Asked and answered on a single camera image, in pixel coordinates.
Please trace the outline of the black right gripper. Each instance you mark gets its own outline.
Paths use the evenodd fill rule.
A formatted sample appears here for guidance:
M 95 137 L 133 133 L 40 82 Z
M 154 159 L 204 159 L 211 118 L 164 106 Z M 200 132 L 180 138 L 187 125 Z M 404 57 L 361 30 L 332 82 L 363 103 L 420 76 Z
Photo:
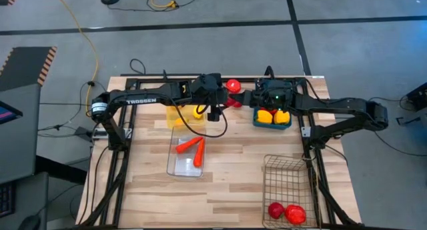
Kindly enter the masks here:
M 294 85 L 292 81 L 288 80 L 258 79 L 253 92 L 245 90 L 241 93 L 231 93 L 230 97 L 235 101 L 234 107 L 252 104 L 252 107 L 263 107 L 269 110 L 291 109 L 294 100 Z

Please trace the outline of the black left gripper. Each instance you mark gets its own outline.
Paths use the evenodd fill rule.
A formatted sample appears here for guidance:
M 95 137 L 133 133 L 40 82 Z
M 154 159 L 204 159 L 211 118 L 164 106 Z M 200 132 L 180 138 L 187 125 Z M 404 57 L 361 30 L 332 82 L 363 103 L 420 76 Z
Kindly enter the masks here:
M 228 90 L 220 73 L 201 74 L 190 84 L 192 105 L 225 105 Z

